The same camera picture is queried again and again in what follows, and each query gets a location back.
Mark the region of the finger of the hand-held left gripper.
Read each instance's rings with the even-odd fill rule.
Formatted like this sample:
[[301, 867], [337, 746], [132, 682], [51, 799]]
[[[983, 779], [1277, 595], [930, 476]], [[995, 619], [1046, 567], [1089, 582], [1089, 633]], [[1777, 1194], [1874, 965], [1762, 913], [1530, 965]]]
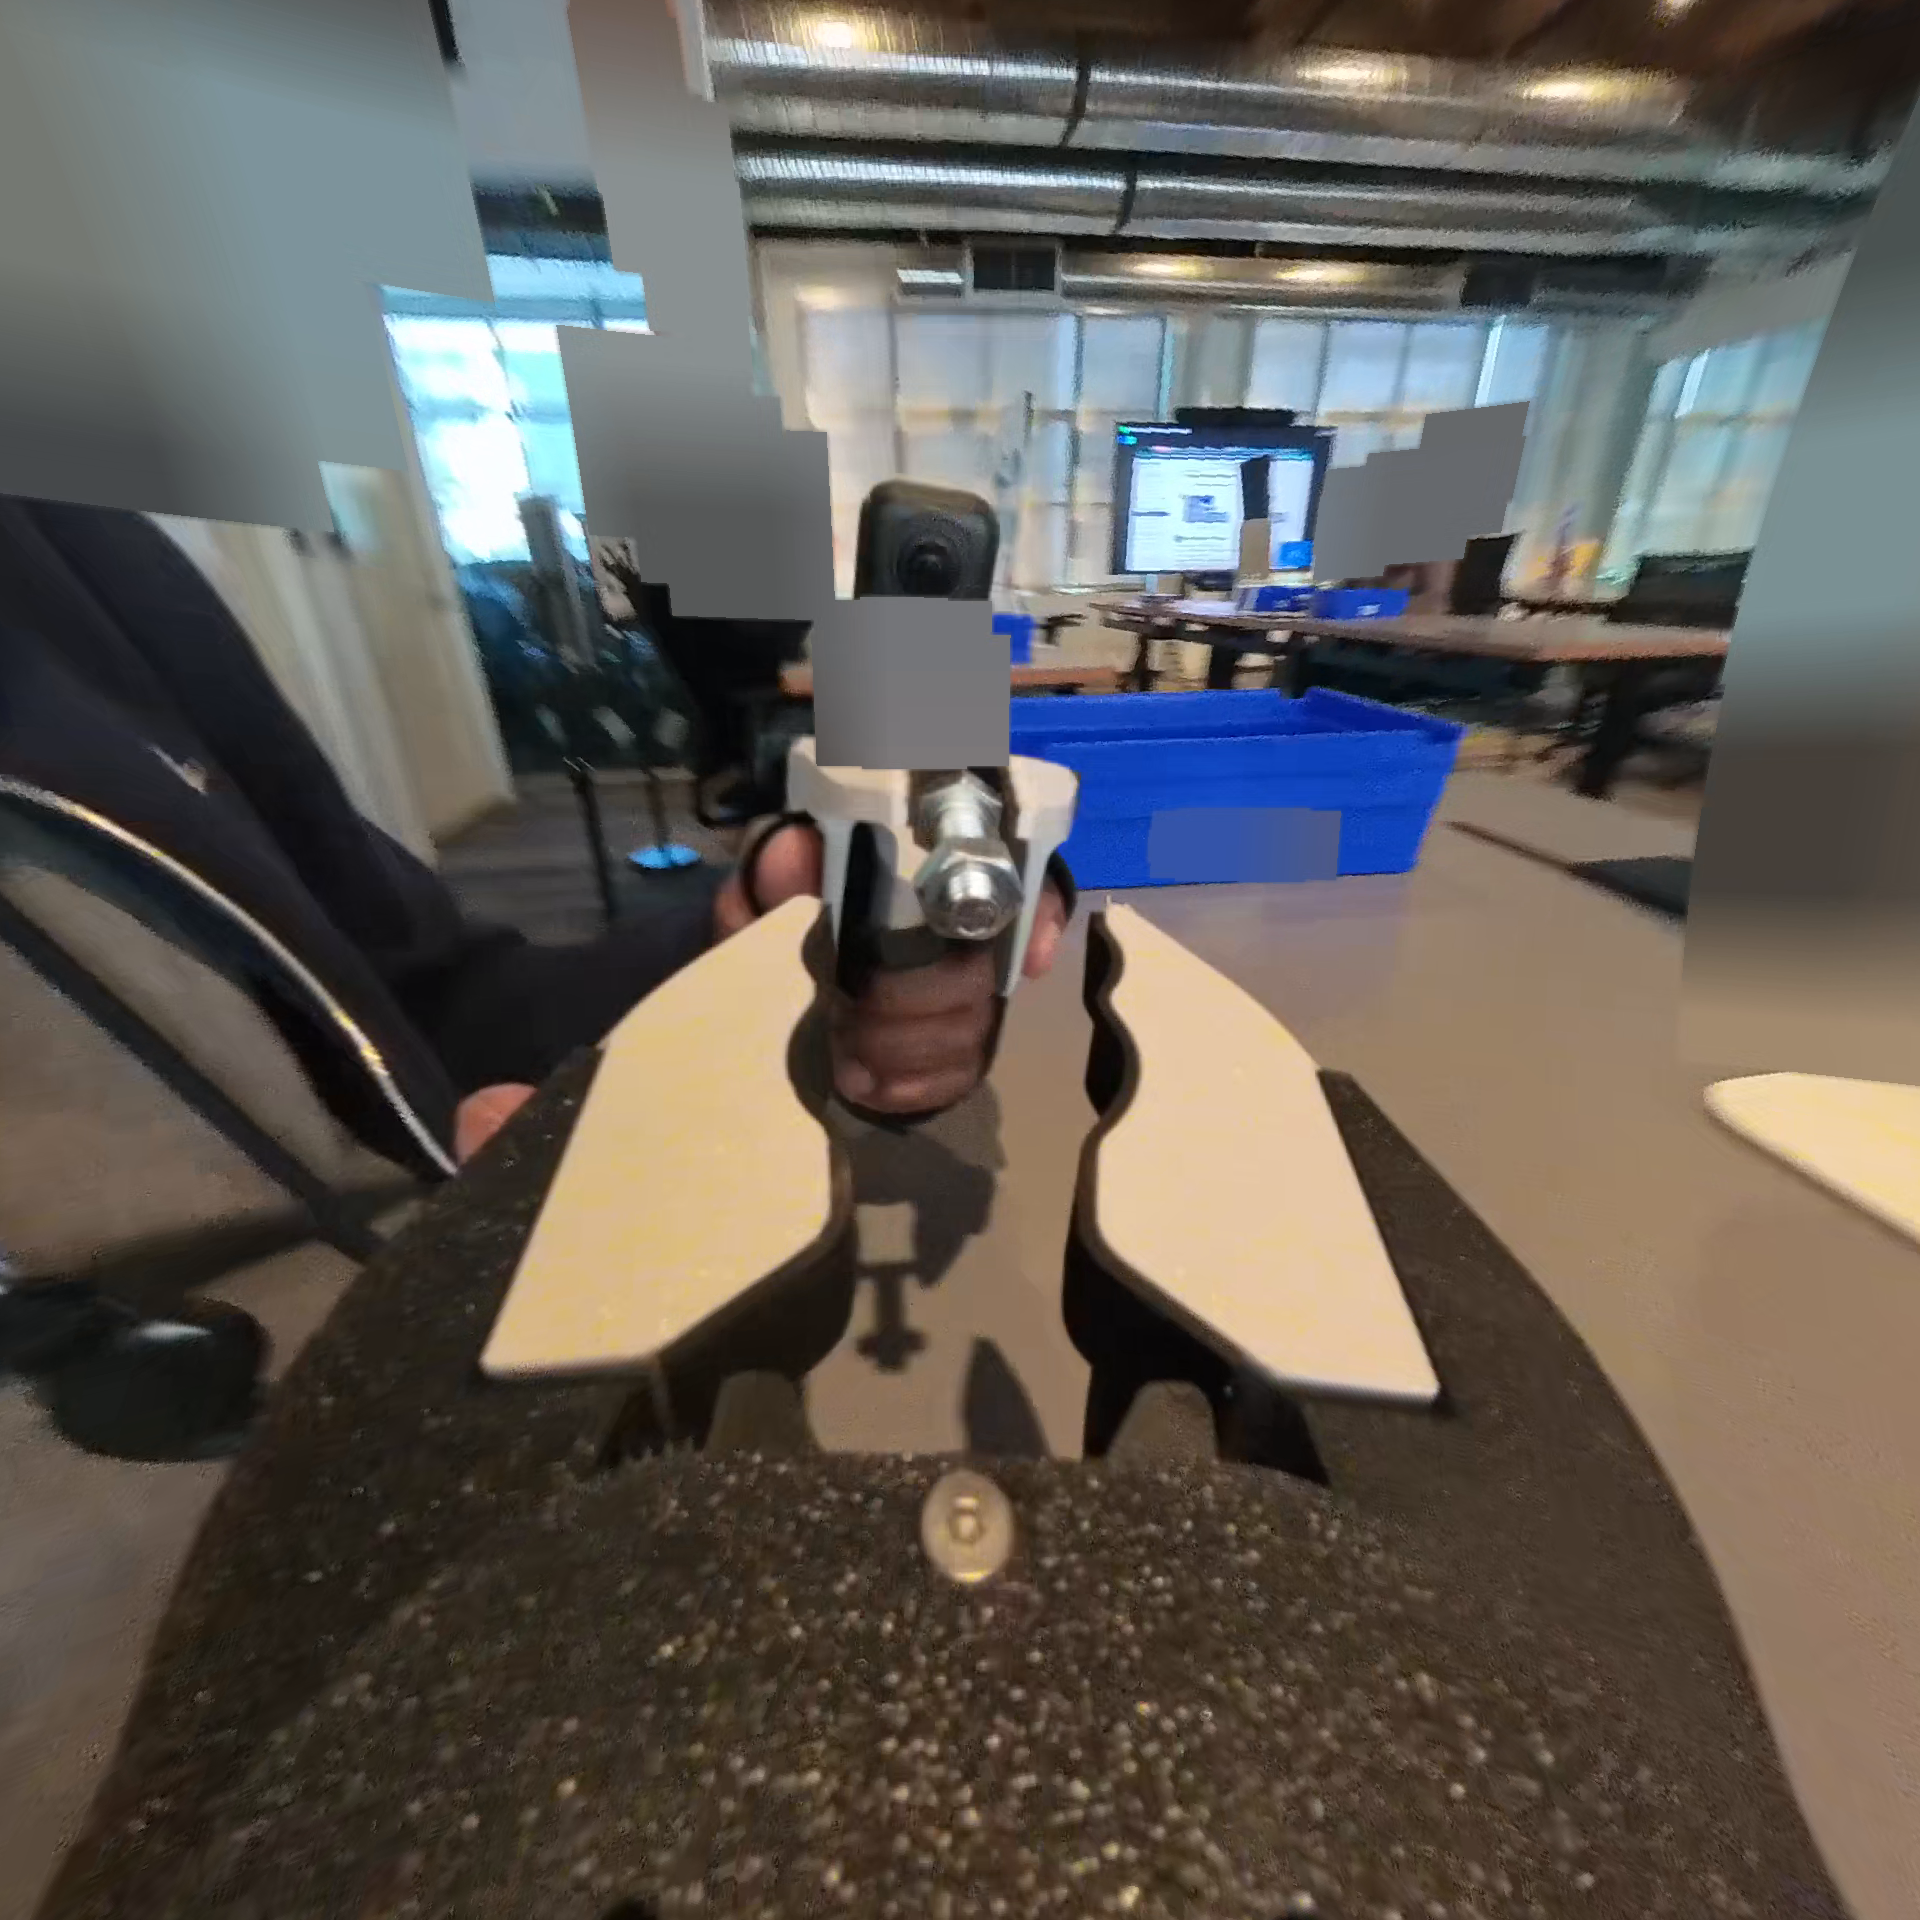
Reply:
[[1003, 841], [1014, 867], [1014, 914], [996, 937], [996, 994], [1014, 994], [1052, 857], [1073, 830], [1079, 776], [1038, 756], [1011, 756], [1003, 779]]
[[914, 890], [923, 845], [908, 771], [790, 756], [786, 807], [803, 813], [824, 841], [824, 903], [839, 937], [847, 925], [923, 925]]

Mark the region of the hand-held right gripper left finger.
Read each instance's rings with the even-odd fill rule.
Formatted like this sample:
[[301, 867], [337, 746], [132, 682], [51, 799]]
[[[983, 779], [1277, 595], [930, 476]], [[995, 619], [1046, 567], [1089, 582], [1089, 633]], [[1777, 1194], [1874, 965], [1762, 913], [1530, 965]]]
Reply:
[[513, 1275], [485, 1377], [615, 1377], [716, 1357], [830, 1279], [850, 1169], [797, 1055], [824, 903], [720, 941], [597, 1047]]

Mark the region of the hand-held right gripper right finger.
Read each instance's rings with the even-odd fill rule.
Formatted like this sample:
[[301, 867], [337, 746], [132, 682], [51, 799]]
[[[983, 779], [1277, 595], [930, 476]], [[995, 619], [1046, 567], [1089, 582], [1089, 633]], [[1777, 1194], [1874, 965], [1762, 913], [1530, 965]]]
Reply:
[[1309, 1047], [1130, 904], [1089, 921], [1083, 1001], [1077, 1344], [1112, 1352], [1138, 1323], [1309, 1400], [1438, 1403]]

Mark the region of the silver hex bolt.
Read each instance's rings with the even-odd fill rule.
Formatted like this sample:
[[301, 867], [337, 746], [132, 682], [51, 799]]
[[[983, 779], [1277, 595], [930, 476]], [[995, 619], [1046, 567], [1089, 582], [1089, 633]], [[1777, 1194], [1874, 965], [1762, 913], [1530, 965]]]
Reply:
[[983, 779], [974, 771], [928, 779], [914, 807], [914, 838], [923, 849], [923, 858], [939, 841], [948, 836], [988, 836], [1005, 844], [1003, 795], [992, 779]]

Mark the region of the silver hex nut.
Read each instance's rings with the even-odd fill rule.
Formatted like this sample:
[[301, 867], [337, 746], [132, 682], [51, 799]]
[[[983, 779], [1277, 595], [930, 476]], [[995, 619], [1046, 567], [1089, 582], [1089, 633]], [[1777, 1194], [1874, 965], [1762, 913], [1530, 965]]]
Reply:
[[1018, 921], [1022, 880], [996, 838], [948, 836], [925, 854], [914, 875], [914, 900], [932, 935], [982, 945]]

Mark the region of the person's left hand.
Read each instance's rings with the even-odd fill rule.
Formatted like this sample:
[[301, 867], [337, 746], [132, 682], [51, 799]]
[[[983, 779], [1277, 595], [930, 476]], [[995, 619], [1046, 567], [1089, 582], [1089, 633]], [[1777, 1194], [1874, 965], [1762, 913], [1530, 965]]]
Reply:
[[[760, 824], [720, 884], [710, 930], [725, 941], [762, 911], [824, 888], [824, 841], [804, 824]], [[856, 992], [827, 986], [827, 1060], [836, 1093], [873, 1116], [930, 1116], [988, 1072], [1000, 1020], [986, 945], [951, 945], [917, 969], [885, 969]]]

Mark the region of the black tripod stand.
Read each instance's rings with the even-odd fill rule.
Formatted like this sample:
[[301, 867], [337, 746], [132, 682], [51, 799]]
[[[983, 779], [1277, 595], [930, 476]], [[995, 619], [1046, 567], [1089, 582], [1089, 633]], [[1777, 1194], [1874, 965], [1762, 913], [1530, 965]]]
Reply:
[[709, 858], [684, 844], [666, 816], [666, 785], [652, 761], [624, 766], [618, 775], [636, 783], [647, 836], [629, 850], [615, 850], [605, 826], [604, 776], [583, 755], [562, 756], [565, 785], [573, 792], [574, 810], [587, 850], [587, 875], [597, 900], [604, 925], [615, 925], [636, 881], [691, 880], [709, 870]]

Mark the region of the large computer monitor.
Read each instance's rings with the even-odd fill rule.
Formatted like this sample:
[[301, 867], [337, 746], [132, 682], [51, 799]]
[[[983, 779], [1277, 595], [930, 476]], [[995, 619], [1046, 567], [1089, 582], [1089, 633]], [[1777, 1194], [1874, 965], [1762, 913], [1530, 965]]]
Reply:
[[1271, 573], [1309, 573], [1332, 446], [1327, 427], [1116, 421], [1110, 573], [1234, 576], [1251, 519]]

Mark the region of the wooden office desk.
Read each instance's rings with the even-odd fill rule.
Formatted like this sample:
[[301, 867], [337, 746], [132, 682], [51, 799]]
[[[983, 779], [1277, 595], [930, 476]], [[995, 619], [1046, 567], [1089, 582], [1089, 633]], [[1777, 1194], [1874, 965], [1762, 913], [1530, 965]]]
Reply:
[[1282, 656], [1317, 641], [1513, 664], [1665, 664], [1725, 660], [1727, 629], [1677, 629], [1576, 615], [1404, 614], [1341, 620], [1309, 611], [1239, 611], [1215, 597], [1095, 595], [1089, 614], [1144, 637]]

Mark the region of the white rounded flat pad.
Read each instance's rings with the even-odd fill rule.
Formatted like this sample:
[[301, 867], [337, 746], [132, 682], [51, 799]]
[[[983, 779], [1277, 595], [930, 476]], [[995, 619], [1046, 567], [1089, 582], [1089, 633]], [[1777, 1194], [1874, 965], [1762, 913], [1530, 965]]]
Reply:
[[1734, 1137], [1918, 1242], [1918, 1086], [1835, 1073], [1745, 1073], [1702, 1092]]

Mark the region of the black office chair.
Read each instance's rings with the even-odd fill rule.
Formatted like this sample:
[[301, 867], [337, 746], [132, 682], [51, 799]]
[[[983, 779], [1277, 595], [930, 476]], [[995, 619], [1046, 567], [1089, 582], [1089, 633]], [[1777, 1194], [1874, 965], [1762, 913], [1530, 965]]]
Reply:
[[1749, 549], [1643, 555], [1607, 615], [1630, 627], [1727, 632], [1749, 559]]

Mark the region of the person's navy zip jacket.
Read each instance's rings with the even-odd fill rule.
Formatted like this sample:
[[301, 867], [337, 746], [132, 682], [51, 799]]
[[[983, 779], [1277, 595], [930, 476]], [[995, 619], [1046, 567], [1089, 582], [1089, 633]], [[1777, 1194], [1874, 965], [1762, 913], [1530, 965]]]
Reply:
[[154, 519], [5, 496], [2, 615], [5, 810], [225, 969], [349, 1134], [453, 1175], [462, 1092], [418, 992], [513, 937], [354, 804]]

